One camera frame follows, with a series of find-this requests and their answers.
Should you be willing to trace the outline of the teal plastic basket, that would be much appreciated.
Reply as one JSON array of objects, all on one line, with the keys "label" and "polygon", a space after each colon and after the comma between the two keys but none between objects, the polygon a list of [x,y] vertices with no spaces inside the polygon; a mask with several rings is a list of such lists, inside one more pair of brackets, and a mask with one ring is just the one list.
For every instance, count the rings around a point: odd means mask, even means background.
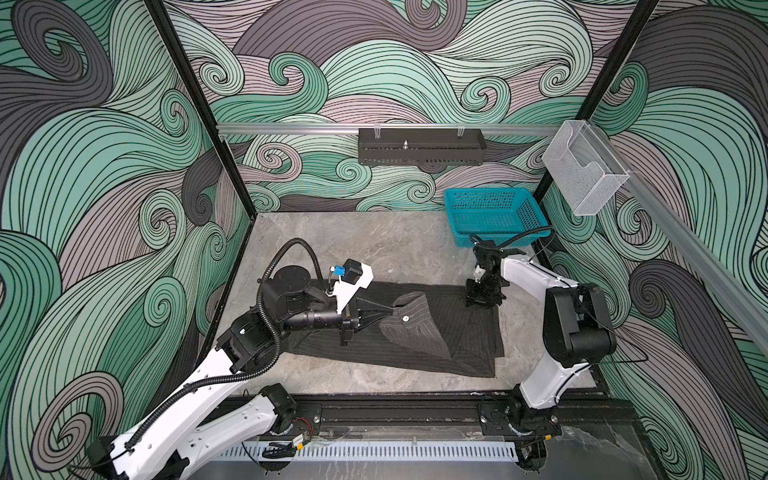
[{"label": "teal plastic basket", "polygon": [[471,235],[521,248],[552,233],[533,195],[523,188],[454,188],[444,192],[444,201],[460,248],[473,246]]}]

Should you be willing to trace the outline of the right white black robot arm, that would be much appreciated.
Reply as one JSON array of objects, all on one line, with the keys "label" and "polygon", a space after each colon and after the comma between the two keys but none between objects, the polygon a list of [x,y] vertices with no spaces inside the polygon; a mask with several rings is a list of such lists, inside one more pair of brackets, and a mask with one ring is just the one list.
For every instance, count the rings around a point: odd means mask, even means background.
[{"label": "right white black robot arm", "polygon": [[545,353],[518,386],[508,414],[516,428],[554,426],[555,408],[569,383],[590,366],[615,352],[616,335],[602,289],[579,283],[535,263],[512,245],[551,226],[536,227],[497,243],[471,234],[476,264],[466,283],[469,305],[494,307],[512,284],[543,302],[542,341]]}]

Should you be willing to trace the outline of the dark pinstriped long sleeve shirt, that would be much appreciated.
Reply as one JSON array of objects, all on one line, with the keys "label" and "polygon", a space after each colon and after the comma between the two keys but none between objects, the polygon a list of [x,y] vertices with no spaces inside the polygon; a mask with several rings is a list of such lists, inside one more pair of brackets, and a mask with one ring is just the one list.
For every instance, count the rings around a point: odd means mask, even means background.
[{"label": "dark pinstriped long sleeve shirt", "polygon": [[492,378],[504,356],[496,307],[469,305],[465,288],[375,282],[363,291],[394,313],[354,334],[346,346],[335,329],[298,332],[283,351],[343,362]]}]

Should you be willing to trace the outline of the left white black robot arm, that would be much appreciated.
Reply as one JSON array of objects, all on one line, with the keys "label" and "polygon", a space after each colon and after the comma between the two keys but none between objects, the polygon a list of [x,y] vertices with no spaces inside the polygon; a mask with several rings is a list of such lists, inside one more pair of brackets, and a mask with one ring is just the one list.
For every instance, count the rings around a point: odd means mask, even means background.
[{"label": "left white black robot arm", "polygon": [[272,367],[295,331],[336,329],[341,343],[390,307],[358,295],[374,279],[371,266],[348,259],[322,270],[279,265],[294,246],[314,264],[312,247],[301,238],[287,241],[263,273],[256,303],[216,340],[192,374],[137,425],[117,436],[98,438],[81,465],[70,472],[99,479],[187,479],[221,452],[251,436],[287,432],[296,403],[286,389],[268,385],[245,406],[212,423],[206,418],[238,388]]}]

